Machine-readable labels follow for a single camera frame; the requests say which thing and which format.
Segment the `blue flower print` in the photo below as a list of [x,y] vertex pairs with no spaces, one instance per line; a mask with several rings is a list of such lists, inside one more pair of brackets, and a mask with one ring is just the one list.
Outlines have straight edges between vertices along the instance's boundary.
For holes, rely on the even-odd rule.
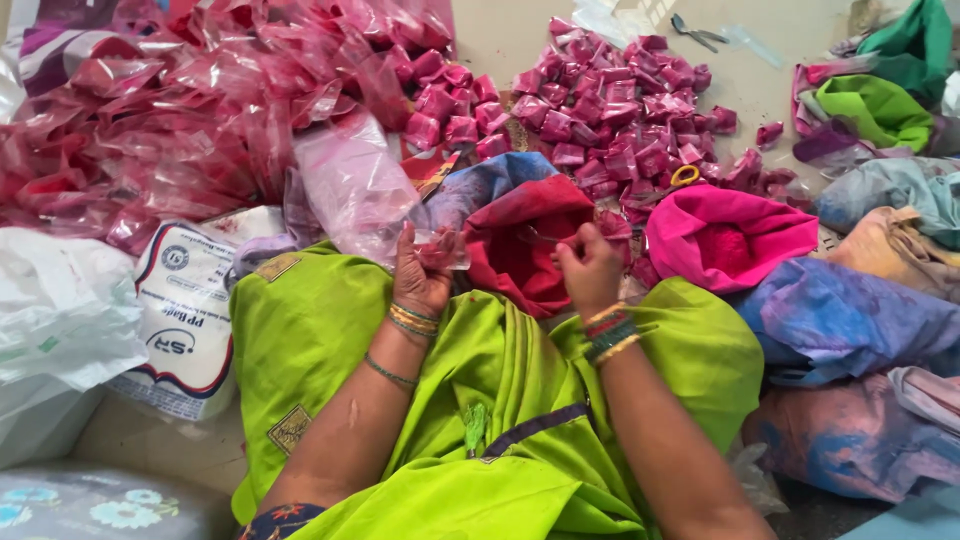
[[59,494],[45,487],[21,487],[12,489],[3,494],[4,501],[34,501],[44,502],[56,499]]
[[160,515],[136,503],[101,503],[90,508],[90,517],[113,528],[141,528],[159,523]]
[[163,496],[152,489],[133,489],[127,492],[127,501],[139,504],[160,504]]
[[29,506],[19,504],[0,504],[0,528],[13,527],[30,521],[34,512]]

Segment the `woman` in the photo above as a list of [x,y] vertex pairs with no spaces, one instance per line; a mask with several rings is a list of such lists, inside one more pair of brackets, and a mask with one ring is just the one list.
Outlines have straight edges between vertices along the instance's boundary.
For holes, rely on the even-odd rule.
[[721,456],[762,372],[730,307],[674,278],[617,309],[622,261],[587,224],[553,255],[580,317],[547,335],[449,299],[412,242],[395,280],[321,244],[234,290],[240,538],[774,537]]

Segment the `hand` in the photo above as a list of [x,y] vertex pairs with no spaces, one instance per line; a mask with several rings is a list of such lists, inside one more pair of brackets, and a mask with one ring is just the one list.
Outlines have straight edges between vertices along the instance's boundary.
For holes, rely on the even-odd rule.
[[396,243],[394,302],[421,315],[439,319],[450,299],[453,272],[424,270],[414,251],[414,226],[403,224]]
[[[551,256],[554,266],[564,272],[566,292],[580,318],[593,315],[616,304],[623,276],[623,260],[600,230],[592,223],[580,226],[574,247],[557,244]],[[583,258],[577,253],[584,253]]]

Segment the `red powder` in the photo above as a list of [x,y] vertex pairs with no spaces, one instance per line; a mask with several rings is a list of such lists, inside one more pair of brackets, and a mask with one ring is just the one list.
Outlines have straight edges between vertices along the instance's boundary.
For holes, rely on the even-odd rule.
[[753,267],[754,256],[747,235],[732,223],[710,223],[695,233],[704,269],[716,268],[739,276]]

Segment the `lime green fabric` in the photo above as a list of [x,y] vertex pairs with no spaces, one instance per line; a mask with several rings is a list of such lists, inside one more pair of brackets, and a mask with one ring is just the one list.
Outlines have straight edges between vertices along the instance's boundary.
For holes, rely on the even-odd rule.
[[940,0],[916,0],[894,24],[868,36],[858,55],[877,52],[870,71],[928,105],[940,103],[952,72],[953,25]]
[[933,116],[917,100],[873,75],[834,77],[817,90],[817,101],[828,114],[849,116],[877,148],[905,145],[919,154],[933,129]]
[[[393,282],[379,266],[328,243],[298,255],[272,282],[246,277],[230,299],[249,462],[233,496],[240,523],[254,517],[286,461],[270,429],[297,405],[316,414],[362,360],[389,307]],[[763,356],[753,333],[682,278],[662,282],[633,312],[644,350],[724,452],[757,407]],[[292,538],[659,537],[583,358],[579,325],[572,319],[548,335],[500,296],[451,299],[383,481]],[[482,454],[509,428],[588,399],[595,430],[580,417],[490,463],[466,459],[462,417],[474,403],[491,412]]]

